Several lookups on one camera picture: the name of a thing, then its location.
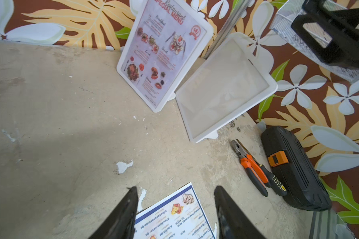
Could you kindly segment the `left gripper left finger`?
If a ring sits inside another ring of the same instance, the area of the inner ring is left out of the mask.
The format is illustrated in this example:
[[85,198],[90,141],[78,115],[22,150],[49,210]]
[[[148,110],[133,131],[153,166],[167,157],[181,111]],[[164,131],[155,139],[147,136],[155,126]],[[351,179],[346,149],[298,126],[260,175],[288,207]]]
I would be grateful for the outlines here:
[[137,187],[128,188],[115,209],[89,239],[132,239],[138,208]]

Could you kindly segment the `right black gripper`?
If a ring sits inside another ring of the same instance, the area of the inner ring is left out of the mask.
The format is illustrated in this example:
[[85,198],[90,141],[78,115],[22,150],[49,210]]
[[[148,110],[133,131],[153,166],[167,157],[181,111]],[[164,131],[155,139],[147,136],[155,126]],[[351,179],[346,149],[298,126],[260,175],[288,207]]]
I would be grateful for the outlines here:
[[[359,70],[359,8],[330,10],[327,1],[305,1],[302,10],[305,14],[295,17],[291,28],[315,56],[330,66]],[[321,46],[305,24],[317,24],[331,37],[330,43]]]

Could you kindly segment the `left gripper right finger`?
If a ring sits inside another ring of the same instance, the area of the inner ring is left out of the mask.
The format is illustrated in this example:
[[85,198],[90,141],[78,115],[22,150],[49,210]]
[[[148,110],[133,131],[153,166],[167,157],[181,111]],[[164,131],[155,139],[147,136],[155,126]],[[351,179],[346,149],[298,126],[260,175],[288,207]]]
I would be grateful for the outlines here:
[[214,199],[220,239],[265,239],[222,186],[216,186]]

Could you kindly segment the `blue bordered menu sheet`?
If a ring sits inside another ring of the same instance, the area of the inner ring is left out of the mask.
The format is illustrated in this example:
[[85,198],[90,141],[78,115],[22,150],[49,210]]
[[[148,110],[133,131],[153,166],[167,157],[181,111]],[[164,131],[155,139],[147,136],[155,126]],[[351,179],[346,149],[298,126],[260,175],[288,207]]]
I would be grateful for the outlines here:
[[215,239],[214,230],[191,183],[141,211],[135,239]]

